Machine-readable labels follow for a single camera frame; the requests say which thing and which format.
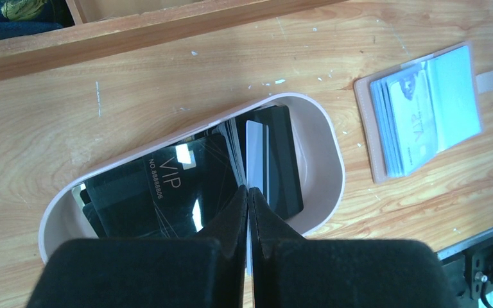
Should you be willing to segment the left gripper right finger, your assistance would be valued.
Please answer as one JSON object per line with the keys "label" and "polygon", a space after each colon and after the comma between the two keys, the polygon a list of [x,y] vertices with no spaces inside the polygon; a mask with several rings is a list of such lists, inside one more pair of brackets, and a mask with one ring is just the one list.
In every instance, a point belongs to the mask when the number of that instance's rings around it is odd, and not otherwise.
{"label": "left gripper right finger", "polygon": [[248,193],[256,307],[457,307],[436,254],[406,239],[309,240]]}

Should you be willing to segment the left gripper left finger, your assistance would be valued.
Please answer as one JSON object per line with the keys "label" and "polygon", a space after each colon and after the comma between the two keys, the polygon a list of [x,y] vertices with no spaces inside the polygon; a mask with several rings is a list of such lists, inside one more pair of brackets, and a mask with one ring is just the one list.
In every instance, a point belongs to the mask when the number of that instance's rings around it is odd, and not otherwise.
{"label": "left gripper left finger", "polygon": [[28,307],[241,307],[246,187],[199,233],[75,239],[51,256]]}

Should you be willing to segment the pink leather card holder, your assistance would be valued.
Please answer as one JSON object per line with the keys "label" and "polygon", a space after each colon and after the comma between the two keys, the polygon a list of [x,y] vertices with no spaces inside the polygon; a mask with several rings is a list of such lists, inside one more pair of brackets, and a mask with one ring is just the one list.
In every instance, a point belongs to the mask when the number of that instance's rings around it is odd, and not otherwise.
{"label": "pink leather card holder", "polygon": [[469,41],[357,79],[373,181],[409,176],[480,134],[478,95],[492,91],[493,71],[475,73]]}

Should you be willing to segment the silver white credit card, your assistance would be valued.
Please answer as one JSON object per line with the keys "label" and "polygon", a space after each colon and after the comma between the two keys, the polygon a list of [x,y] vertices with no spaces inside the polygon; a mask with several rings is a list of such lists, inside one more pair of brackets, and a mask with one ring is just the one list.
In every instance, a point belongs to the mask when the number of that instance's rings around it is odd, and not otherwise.
{"label": "silver white credit card", "polygon": [[426,71],[401,75],[386,84],[404,175],[423,166],[438,150],[437,128]]}

